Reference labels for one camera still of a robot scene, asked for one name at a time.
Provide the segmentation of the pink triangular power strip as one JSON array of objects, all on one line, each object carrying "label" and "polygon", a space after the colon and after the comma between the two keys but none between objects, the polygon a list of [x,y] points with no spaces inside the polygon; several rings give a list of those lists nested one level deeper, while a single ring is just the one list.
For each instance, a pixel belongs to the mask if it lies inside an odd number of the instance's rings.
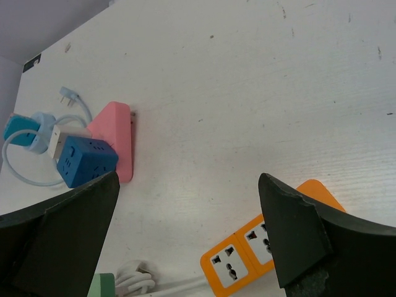
[{"label": "pink triangular power strip", "polygon": [[117,153],[119,182],[130,182],[134,174],[136,117],[129,105],[116,101],[108,103],[87,129],[94,139],[104,140]]}]

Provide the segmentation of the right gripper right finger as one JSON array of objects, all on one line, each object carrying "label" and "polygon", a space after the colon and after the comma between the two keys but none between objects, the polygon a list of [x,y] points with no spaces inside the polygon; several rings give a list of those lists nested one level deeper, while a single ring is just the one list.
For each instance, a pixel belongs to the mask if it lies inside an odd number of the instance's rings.
[{"label": "right gripper right finger", "polygon": [[268,173],[258,181],[287,296],[395,296],[395,228],[337,210]]}]

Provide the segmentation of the green charger plug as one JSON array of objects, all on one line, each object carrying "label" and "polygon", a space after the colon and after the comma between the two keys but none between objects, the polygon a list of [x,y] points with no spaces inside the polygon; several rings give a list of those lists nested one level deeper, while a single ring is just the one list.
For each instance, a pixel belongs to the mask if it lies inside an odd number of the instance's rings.
[{"label": "green charger plug", "polygon": [[93,276],[88,297],[115,297],[115,279],[112,273],[96,273]]}]

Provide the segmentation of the white charger plug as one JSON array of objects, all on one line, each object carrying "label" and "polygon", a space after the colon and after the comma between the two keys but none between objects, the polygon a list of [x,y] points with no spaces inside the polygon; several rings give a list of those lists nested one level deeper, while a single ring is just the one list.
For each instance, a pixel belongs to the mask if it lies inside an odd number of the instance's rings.
[{"label": "white charger plug", "polygon": [[60,157],[68,136],[91,138],[92,133],[85,127],[56,124],[53,127],[47,150],[48,155],[52,159],[58,159]]}]

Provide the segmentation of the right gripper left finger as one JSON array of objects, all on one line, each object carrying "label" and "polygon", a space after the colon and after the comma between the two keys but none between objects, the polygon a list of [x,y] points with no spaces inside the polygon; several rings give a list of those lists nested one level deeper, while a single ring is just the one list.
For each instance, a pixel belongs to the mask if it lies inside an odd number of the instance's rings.
[{"label": "right gripper left finger", "polygon": [[87,296],[119,189],[110,172],[1,215],[1,296]]}]

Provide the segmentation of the dark blue cube socket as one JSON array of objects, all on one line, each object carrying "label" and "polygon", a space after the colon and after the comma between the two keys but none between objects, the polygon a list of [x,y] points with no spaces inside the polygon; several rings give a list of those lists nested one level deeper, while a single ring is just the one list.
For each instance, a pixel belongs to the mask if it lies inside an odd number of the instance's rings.
[{"label": "dark blue cube socket", "polygon": [[79,187],[116,169],[119,157],[103,140],[69,136],[57,170],[69,188]]}]

